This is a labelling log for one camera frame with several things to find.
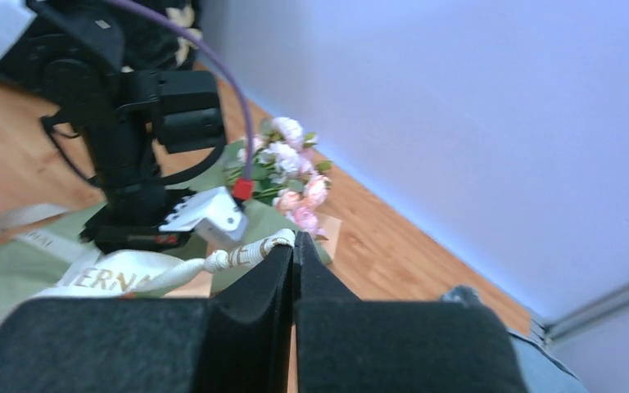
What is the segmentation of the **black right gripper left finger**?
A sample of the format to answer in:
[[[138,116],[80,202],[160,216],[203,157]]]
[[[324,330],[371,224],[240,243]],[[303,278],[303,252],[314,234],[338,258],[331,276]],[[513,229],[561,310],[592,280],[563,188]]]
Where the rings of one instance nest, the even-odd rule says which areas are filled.
[[[44,298],[0,327],[0,392],[284,392],[292,249],[211,298]]]

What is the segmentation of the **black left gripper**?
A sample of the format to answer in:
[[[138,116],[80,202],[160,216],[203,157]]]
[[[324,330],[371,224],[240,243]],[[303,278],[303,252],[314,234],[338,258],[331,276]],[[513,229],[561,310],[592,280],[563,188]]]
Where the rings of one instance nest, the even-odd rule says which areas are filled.
[[[137,184],[107,190],[106,204],[84,224],[83,243],[102,253],[120,250],[162,252],[185,246],[188,231],[163,229],[179,214],[179,205],[193,197],[188,188],[167,189],[160,184]]]

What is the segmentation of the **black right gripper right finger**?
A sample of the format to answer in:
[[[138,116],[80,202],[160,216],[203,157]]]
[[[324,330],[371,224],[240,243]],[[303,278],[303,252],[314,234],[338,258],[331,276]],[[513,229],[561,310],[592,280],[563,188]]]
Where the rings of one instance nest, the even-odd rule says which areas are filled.
[[[296,235],[301,392],[524,392],[506,326],[484,305],[362,300]]]

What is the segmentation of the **peach green wrapping paper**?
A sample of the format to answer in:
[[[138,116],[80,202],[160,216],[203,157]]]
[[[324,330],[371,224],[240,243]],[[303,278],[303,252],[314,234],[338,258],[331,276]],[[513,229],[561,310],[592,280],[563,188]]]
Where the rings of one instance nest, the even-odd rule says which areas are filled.
[[[30,227],[0,246],[0,324],[15,307],[39,297],[108,298],[136,291],[150,297],[216,294],[264,259],[257,246],[293,225],[272,206],[252,201],[246,208],[248,227],[243,238],[250,259],[232,258],[219,270],[201,270],[199,262],[228,251],[197,236],[164,254],[117,251],[104,256],[93,244],[78,239],[97,210],[33,204],[0,214],[0,237],[14,228]]]

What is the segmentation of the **pink fake flower bunch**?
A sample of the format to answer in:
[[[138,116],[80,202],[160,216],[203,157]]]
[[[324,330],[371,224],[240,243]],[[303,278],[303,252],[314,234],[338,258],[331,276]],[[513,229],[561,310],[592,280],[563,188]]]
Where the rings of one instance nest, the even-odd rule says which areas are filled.
[[[234,188],[243,170],[251,168],[252,197],[270,205],[316,241],[328,234],[315,211],[328,199],[332,181],[329,160],[316,161],[319,135],[288,117],[265,118],[252,138],[254,153],[247,158],[243,138],[222,160],[226,183]]]

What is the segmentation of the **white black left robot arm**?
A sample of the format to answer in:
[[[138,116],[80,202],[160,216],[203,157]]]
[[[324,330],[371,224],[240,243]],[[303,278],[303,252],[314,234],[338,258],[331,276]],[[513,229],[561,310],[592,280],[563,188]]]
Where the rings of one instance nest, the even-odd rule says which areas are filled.
[[[0,80],[58,106],[40,123],[84,140],[106,204],[80,238],[109,253],[184,246],[193,191],[227,138],[215,77],[199,70],[124,72],[122,25],[95,1],[0,1]]]

